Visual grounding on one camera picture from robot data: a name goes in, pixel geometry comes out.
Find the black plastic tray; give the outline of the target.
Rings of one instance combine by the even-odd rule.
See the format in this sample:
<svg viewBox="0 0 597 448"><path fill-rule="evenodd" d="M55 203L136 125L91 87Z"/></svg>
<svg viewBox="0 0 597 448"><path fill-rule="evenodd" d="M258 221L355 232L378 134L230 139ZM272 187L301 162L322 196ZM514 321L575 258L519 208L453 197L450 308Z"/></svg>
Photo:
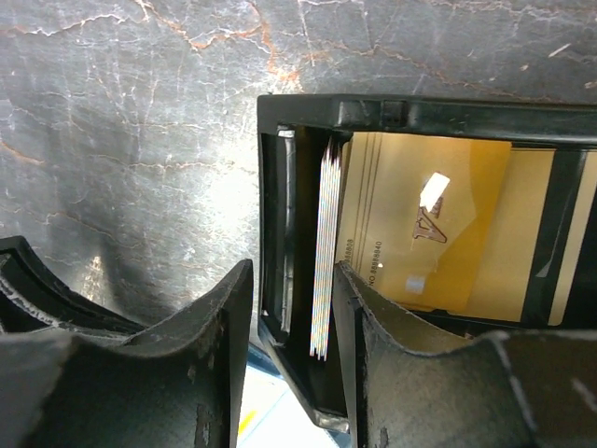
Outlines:
<svg viewBox="0 0 597 448"><path fill-rule="evenodd" d="M352 441L332 304L335 267L350 265L336 257L327 359L310 356L320 166L331 137L341 145L336 255L345 157L355 133L508 142L511 154L466 308L425 311L386 299L468 340L495 330L596 334L594 106L262 95L257 132L258 334L317 426L347 433Z"/></svg>

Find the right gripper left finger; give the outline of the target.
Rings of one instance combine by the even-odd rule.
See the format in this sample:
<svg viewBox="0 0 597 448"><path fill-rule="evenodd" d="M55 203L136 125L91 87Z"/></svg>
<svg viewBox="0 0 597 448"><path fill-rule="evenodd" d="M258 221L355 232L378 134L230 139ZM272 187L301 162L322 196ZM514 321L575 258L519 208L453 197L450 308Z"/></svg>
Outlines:
<svg viewBox="0 0 597 448"><path fill-rule="evenodd" d="M5 447L232 447L253 264L158 324L109 339L47 328L1 338Z"/></svg>

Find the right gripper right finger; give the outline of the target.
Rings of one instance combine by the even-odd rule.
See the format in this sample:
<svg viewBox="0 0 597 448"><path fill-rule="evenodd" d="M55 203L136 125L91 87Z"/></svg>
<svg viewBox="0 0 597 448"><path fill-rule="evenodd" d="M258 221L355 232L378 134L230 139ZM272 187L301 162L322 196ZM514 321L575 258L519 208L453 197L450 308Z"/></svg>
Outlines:
<svg viewBox="0 0 597 448"><path fill-rule="evenodd" d="M468 340L334 270L333 315L356 447L592 447L596 334Z"/></svg>

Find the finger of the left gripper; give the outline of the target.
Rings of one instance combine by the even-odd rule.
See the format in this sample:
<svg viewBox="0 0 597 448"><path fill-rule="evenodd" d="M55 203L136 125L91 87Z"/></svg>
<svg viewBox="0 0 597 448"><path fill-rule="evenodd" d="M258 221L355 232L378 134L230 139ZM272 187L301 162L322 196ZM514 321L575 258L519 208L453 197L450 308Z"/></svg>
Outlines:
<svg viewBox="0 0 597 448"><path fill-rule="evenodd" d="M41 261L27 240L1 240L1 330L44 328L101 336L130 336L145 327L71 290Z"/></svg>

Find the teal leather card holder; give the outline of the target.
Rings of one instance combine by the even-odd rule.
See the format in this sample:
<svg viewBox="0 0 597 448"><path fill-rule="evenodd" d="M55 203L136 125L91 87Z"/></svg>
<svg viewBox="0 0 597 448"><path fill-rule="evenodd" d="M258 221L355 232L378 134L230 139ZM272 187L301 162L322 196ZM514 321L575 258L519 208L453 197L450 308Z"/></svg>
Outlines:
<svg viewBox="0 0 597 448"><path fill-rule="evenodd" d="M256 448L349 447L350 436L312 423L270 358L250 345L237 445Z"/></svg>

